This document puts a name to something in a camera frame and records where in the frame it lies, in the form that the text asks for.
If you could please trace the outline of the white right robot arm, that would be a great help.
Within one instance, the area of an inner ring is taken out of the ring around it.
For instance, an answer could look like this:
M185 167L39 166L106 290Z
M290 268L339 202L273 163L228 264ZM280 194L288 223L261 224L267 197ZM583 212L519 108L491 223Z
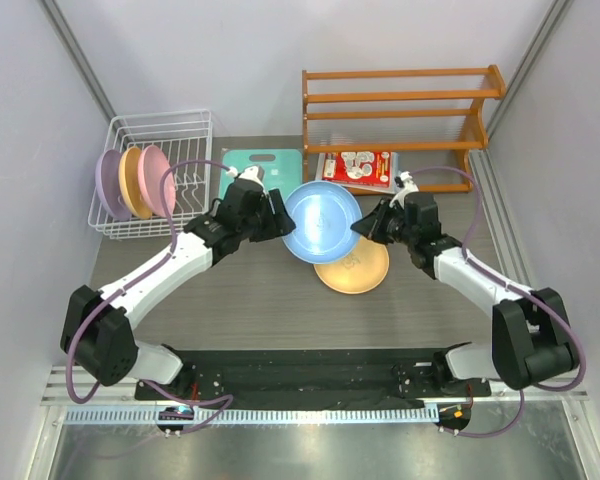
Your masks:
M470 378L496 377L522 390L545 388L547 380L570 371L584 372L561 296L551 288L516 283L479 261L443 232L431 194L383 199L351 228L378 244L405 245L416 268L461 293L490 319L488 345L463 343L441 351L441 364L431 371L440 393L455 394Z

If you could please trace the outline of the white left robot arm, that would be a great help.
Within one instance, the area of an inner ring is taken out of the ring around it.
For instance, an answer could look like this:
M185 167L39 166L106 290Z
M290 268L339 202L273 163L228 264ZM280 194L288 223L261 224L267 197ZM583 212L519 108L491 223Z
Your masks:
M102 386L125 377L158 383L170 398L185 397L192 373L174 350L134 338L144 317L191 278L236 252L244 241L291 233L295 224L278 190L239 178L215 211L191 220L172 243L136 270L99 290L83 285L69 298L61 349Z

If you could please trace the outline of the blue plate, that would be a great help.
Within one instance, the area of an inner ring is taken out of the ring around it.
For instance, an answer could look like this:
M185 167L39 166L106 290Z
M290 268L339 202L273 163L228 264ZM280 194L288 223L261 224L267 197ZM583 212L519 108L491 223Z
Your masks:
M360 235L351 226L361 208L344 187L312 181L296 188L285 201L296 228L283 237L287 249L309 264L330 264L350 254Z

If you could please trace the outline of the pink plate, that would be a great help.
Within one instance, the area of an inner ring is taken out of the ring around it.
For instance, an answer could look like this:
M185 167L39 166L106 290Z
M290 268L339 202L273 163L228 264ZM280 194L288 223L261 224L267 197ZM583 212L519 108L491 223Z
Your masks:
M142 150L138 179L142 197L150 210L159 217L172 214L176 206L174 175L163 151L150 145Z

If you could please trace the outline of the light orange plate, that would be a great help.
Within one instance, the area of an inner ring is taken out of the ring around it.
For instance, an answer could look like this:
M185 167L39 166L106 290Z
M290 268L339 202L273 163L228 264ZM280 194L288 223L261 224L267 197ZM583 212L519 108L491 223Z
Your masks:
M386 246L361 237L342 259L316 264L318 278L336 292L357 295L379 286L388 274L390 257Z

